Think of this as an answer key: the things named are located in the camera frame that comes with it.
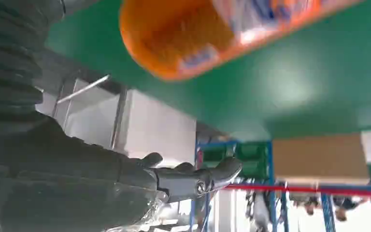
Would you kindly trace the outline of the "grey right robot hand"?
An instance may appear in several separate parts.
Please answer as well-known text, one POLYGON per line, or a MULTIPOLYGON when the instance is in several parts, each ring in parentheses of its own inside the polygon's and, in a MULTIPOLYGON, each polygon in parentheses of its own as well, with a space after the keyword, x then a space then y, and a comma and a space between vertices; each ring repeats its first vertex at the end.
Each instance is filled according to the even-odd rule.
POLYGON ((236 158, 202 169, 161 161, 86 144, 43 115, 0 122, 0 232, 135 230, 163 205, 222 189, 242 169, 236 158))

